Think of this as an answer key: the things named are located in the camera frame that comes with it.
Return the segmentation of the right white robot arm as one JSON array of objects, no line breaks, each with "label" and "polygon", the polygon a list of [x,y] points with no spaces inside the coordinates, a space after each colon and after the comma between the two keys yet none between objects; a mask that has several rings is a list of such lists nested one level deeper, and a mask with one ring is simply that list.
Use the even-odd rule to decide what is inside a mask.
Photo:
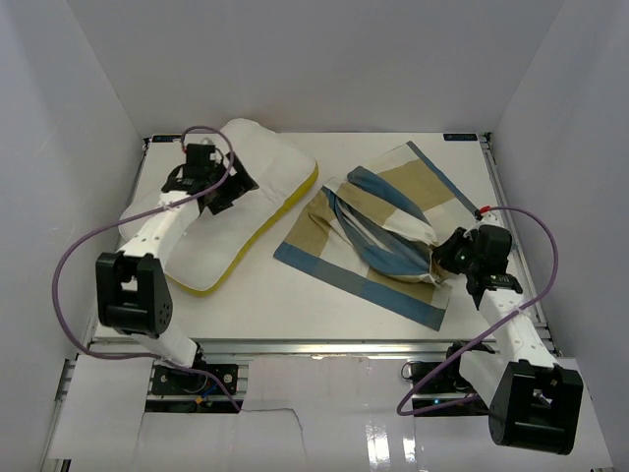
[{"label": "right white robot arm", "polygon": [[498,225],[457,228],[438,246],[438,265],[466,278],[466,290],[492,327],[496,352],[479,341],[443,368],[445,383],[471,387],[488,408],[497,445],[568,455],[577,435],[584,384],[543,344],[527,313],[523,289],[507,271],[511,233]]}]

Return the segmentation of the checkered blue beige pillowcase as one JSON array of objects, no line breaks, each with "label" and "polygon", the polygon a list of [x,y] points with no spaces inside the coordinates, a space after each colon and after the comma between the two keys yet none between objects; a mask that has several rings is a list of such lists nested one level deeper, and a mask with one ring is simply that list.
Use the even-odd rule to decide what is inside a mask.
[{"label": "checkered blue beige pillowcase", "polygon": [[274,253],[281,263],[428,328],[450,273],[434,250],[476,206],[413,142],[326,181]]}]

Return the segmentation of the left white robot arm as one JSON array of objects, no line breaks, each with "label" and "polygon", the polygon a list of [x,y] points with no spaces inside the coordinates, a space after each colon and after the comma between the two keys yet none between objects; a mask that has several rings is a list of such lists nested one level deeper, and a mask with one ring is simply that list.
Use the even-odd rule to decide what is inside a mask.
[{"label": "left white robot arm", "polygon": [[207,367],[198,345],[172,321],[164,267],[186,231],[205,213],[217,215],[257,188],[234,151],[214,144],[184,146],[185,160],[167,176],[148,220],[115,253],[95,263],[99,322],[138,340],[157,358],[177,364],[174,381],[202,389]]}]

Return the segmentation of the white pillow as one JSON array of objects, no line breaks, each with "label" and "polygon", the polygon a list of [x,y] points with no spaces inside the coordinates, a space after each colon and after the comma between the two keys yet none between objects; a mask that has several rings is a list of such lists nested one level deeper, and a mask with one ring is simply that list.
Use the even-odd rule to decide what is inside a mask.
[{"label": "white pillow", "polygon": [[[306,194],[318,175],[314,158],[255,121],[233,119],[221,131],[258,189],[217,215],[206,209],[169,257],[165,274],[202,295],[227,279],[257,238]],[[155,207],[167,175],[185,160],[179,142],[158,138],[148,145],[134,199],[123,218]]]}]

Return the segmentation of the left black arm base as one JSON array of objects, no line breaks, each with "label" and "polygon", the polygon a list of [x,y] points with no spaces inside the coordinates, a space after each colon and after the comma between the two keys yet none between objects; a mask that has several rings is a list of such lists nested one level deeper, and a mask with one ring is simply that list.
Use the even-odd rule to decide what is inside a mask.
[{"label": "left black arm base", "polygon": [[[237,364],[205,364],[202,369],[215,375],[230,394],[237,392]],[[162,365],[154,367],[149,392],[159,396],[223,394],[212,379]]]}]

